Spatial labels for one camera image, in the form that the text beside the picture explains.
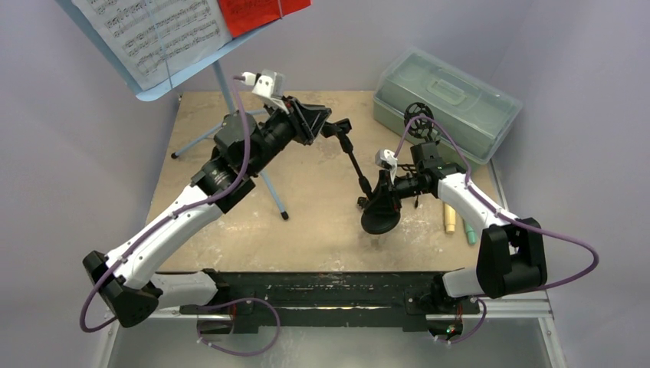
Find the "black round-base mic stand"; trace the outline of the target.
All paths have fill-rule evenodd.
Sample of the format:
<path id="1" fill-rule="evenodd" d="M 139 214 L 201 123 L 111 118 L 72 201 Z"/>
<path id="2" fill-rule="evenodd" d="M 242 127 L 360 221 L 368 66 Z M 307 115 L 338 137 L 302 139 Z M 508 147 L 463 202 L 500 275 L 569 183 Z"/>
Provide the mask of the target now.
<path id="1" fill-rule="evenodd" d="M 348 137 L 351 129 L 350 120 L 343 119 L 335 123 L 325 123 L 321 135 L 325 138 L 336 137 L 342 151 L 350 158 L 363 193 L 363 196 L 357 199 L 357 206 L 362 211 L 360 223 L 363 231 L 371 235 L 385 234 L 394 229 L 401 219 L 401 202 L 394 187 L 398 160 L 395 153 L 389 149 L 377 151 L 374 160 L 379 167 L 379 177 L 377 184 L 372 187 L 354 156 L 353 144 Z"/>

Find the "cream yellow microphone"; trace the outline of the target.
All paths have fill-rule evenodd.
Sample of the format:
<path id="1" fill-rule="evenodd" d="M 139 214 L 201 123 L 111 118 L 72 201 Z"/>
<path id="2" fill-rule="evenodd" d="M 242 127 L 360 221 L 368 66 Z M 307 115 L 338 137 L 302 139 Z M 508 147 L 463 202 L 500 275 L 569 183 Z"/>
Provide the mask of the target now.
<path id="1" fill-rule="evenodd" d="M 445 233 L 454 234 L 456 230 L 456 224 L 457 224 L 456 211 L 451 205 L 449 205 L 446 202 L 443 204 L 443 209 L 444 209 Z"/>

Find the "black tripod shock-mount stand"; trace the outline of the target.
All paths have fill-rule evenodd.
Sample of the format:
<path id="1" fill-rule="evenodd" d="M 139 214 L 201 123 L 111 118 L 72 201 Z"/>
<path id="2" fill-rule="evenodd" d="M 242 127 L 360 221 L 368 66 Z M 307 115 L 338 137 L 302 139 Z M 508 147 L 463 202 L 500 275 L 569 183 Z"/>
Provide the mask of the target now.
<path id="1" fill-rule="evenodd" d="M 431 108 L 423 102 L 409 104 L 404 111 L 404 125 L 407 134 L 426 143 L 433 142 L 438 145 L 441 134 L 435 129 Z"/>

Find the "mint green microphone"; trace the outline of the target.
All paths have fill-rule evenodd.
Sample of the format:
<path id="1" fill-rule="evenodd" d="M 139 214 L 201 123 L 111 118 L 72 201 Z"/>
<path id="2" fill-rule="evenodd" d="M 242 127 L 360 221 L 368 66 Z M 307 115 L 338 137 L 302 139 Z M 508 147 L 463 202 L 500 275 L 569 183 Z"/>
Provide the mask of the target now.
<path id="1" fill-rule="evenodd" d="M 478 236 L 474 228 L 471 226 L 470 222 L 466 219 L 463 219 L 465 235 L 469 245 L 475 245 L 478 242 Z"/>

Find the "blue music stand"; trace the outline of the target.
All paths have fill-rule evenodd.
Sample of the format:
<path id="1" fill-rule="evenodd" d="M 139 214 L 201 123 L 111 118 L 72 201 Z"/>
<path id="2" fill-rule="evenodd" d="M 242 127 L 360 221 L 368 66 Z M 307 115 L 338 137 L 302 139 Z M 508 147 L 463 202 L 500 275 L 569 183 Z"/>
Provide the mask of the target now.
<path id="1" fill-rule="evenodd" d="M 211 54 L 201 59 L 200 61 L 186 67 L 185 69 L 175 73 L 168 80 L 156 85 L 155 87 L 144 90 L 140 88 L 133 77 L 131 77 L 128 70 L 122 65 L 117 56 L 109 49 L 101 36 L 99 36 L 99 34 L 94 30 L 92 24 L 84 17 L 82 12 L 72 4 L 72 2 L 73 1 L 61 1 L 59 5 L 77 24 L 80 30 L 94 43 L 94 45 L 103 54 L 103 56 L 115 67 L 117 72 L 126 82 L 126 85 L 129 87 L 129 89 L 131 89 L 132 92 L 134 92 L 139 100 L 156 100 L 162 97 L 164 94 L 174 90 L 180 84 L 187 81 L 190 77 L 196 75 L 198 72 L 202 71 L 208 66 L 212 66 L 215 69 L 215 74 L 218 79 L 222 95 L 225 98 L 225 102 L 228 105 L 228 110 L 231 113 L 235 112 L 236 110 L 235 104 L 233 102 L 234 94 L 232 94 L 228 88 L 228 82 L 226 80 L 225 74 L 223 73 L 219 60 L 227 53 L 246 42 L 249 38 L 256 35 L 260 30 L 268 26 L 264 25 L 239 37 L 232 37 L 232 40 L 230 42 L 217 50 L 214 54 Z"/>

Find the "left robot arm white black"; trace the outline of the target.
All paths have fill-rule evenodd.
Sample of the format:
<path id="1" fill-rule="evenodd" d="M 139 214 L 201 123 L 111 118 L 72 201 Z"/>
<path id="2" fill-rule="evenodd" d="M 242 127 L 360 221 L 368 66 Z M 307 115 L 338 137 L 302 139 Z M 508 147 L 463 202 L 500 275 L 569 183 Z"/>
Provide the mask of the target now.
<path id="1" fill-rule="evenodd" d="M 172 204 L 120 247 L 106 254 L 92 251 L 83 259 L 94 291 L 121 326 L 136 326 L 167 307 L 195 305 L 217 314 L 228 306 L 228 292 L 218 286 L 216 271 L 169 273 L 159 268 L 244 199 L 255 187 L 254 177 L 289 143 L 313 143 L 332 113 L 295 97 L 283 97 L 279 107 L 265 110 L 263 123 L 240 110 L 226 115 L 210 160 Z"/>

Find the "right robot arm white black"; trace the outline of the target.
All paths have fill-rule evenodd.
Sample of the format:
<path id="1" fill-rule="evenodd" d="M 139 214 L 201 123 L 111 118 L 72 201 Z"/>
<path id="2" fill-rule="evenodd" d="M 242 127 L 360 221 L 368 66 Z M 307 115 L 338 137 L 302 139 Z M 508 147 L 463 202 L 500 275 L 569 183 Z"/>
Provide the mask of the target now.
<path id="1" fill-rule="evenodd" d="M 401 219 L 402 199 L 431 194 L 480 233 L 476 265 L 436 278 L 430 292 L 436 310 L 450 311 L 461 297 L 498 298 L 546 284 L 547 264 L 536 220 L 506 220 L 508 212 L 485 197 L 459 165 L 444 163 L 435 143 L 412 146 L 411 154 L 415 173 L 397 176 L 395 153 L 389 149 L 377 152 L 379 178 L 375 189 L 359 203 L 363 210 L 361 226 L 371 235 L 385 234 Z"/>

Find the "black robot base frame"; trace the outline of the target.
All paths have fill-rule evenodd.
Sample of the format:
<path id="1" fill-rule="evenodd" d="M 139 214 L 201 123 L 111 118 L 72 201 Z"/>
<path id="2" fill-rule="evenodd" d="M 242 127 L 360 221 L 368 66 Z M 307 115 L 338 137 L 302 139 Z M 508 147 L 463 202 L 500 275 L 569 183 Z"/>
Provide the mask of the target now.
<path id="1" fill-rule="evenodd" d="M 440 271 L 214 272 L 218 292 L 206 306 L 181 314 L 233 319 L 232 332 L 259 327 L 378 327 L 404 332 L 462 332 L 464 315 L 481 309 L 468 297 L 439 298 Z"/>

